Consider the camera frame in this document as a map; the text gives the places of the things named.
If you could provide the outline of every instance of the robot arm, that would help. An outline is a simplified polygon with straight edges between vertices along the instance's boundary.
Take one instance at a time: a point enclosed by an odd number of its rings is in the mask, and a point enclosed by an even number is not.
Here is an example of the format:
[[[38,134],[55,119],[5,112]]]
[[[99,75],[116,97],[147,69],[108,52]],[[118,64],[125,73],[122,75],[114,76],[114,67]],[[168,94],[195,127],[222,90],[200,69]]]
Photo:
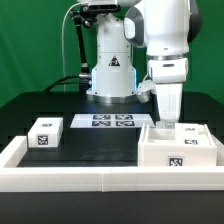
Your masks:
[[[148,75],[155,83],[159,114],[165,123],[177,122],[180,116],[182,83],[188,73],[184,54],[189,51],[189,40],[200,30],[197,14],[196,0],[142,0],[126,14],[126,39],[135,46],[147,47]],[[198,21],[193,32],[189,32],[191,18]],[[139,91],[141,98],[144,91]]]

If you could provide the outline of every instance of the white box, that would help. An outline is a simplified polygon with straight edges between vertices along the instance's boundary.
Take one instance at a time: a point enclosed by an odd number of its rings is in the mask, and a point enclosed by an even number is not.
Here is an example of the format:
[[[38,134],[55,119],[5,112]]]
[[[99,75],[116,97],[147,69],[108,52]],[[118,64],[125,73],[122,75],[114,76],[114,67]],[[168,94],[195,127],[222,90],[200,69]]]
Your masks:
[[[217,146],[206,125],[176,124],[175,129],[143,125],[138,166],[216,166]]]
[[[38,118],[28,133],[30,148],[58,147],[63,131],[63,118]]]

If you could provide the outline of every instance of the sticker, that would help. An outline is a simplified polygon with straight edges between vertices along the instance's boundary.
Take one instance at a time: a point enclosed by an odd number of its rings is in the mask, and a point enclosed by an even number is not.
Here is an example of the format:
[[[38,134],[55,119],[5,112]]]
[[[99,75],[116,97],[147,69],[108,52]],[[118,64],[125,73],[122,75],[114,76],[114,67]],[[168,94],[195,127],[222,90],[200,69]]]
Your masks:
[[[113,57],[113,59],[111,60],[109,66],[120,66],[120,63],[118,62],[116,56]]]
[[[133,127],[135,126],[134,121],[116,121],[118,127]]]
[[[116,120],[133,120],[133,116],[132,115],[115,115]]]
[[[48,136],[47,135],[39,135],[37,136],[38,145],[48,145]]]
[[[185,139],[185,144],[186,145],[198,145],[198,141],[192,140],[192,139]]]
[[[42,127],[44,127],[44,128],[49,128],[49,127],[51,127],[53,124],[42,124]]]
[[[195,128],[186,128],[185,131],[195,131]]]
[[[107,114],[99,114],[99,115],[93,115],[93,120],[110,120],[111,116]]]
[[[169,157],[168,165],[169,166],[183,166],[184,157]]]
[[[92,127],[108,127],[111,126],[110,121],[93,121]]]

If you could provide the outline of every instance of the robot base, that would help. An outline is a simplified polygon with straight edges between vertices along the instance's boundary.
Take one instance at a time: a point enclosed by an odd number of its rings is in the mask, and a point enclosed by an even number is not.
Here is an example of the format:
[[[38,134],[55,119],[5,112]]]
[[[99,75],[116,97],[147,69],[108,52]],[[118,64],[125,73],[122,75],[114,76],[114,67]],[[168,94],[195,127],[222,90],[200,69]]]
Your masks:
[[[105,96],[97,96],[93,94],[89,94],[87,92],[87,99],[89,101],[95,101],[99,103],[105,104],[113,104],[113,103],[131,103],[138,101],[136,94],[125,96],[125,97],[105,97]]]

